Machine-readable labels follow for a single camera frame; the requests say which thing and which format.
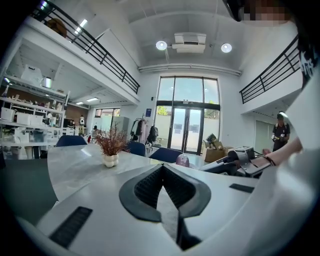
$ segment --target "dried plant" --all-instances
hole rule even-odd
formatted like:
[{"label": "dried plant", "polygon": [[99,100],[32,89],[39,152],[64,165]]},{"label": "dried plant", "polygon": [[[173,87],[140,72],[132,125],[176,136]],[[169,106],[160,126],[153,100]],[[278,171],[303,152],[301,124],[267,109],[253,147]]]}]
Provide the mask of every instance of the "dried plant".
[{"label": "dried plant", "polygon": [[99,144],[104,155],[114,156],[125,149],[128,142],[126,133],[118,130],[117,123],[115,123],[109,132],[103,130],[98,132],[96,143]]}]

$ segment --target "pink object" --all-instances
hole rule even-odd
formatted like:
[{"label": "pink object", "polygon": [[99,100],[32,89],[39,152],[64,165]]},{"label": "pink object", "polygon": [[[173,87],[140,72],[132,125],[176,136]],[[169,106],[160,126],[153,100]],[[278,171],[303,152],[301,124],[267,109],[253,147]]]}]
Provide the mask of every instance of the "pink object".
[{"label": "pink object", "polygon": [[184,167],[189,167],[190,163],[189,163],[189,158],[185,155],[185,154],[181,154],[176,158],[175,163],[178,166],[184,166]]}]

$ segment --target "cardboard box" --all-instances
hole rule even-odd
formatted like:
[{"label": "cardboard box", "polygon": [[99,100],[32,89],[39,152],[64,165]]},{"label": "cardboard box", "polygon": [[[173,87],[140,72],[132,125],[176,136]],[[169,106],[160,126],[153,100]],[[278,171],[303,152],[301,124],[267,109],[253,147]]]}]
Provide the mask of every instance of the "cardboard box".
[{"label": "cardboard box", "polygon": [[202,158],[205,162],[212,163],[228,155],[228,151],[233,149],[231,146],[224,147],[223,150],[216,150],[213,148],[204,148]]}]

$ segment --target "black metal railing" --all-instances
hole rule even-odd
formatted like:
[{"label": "black metal railing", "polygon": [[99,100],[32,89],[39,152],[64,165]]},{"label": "black metal railing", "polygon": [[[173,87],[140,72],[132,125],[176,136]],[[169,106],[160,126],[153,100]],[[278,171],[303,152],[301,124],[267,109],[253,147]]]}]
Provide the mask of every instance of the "black metal railing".
[{"label": "black metal railing", "polygon": [[256,79],[240,91],[243,104],[270,90],[300,69],[297,41],[298,36]]},{"label": "black metal railing", "polygon": [[[54,31],[66,38],[71,44],[75,44],[82,49],[86,54],[90,54],[100,65],[105,66],[116,75],[122,83],[130,87],[136,94],[138,93],[140,87],[138,82],[90,33],[80,27],[80,24],[58,6],[48,0],[43,0],[33,10],[31,16],[50,26]],[[59,19],[63,25],[52,19]]]}]

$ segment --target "backpack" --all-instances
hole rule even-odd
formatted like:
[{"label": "backpack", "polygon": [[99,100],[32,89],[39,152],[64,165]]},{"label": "backpack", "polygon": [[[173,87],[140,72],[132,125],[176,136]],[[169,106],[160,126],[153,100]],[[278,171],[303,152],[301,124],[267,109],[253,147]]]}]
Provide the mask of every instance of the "backpack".
[{"label": "backpack", "polygon": [[151,126],[149,136],[148,136],[148,141],[155,142],[158,137],[158,128],[155,126]]}]

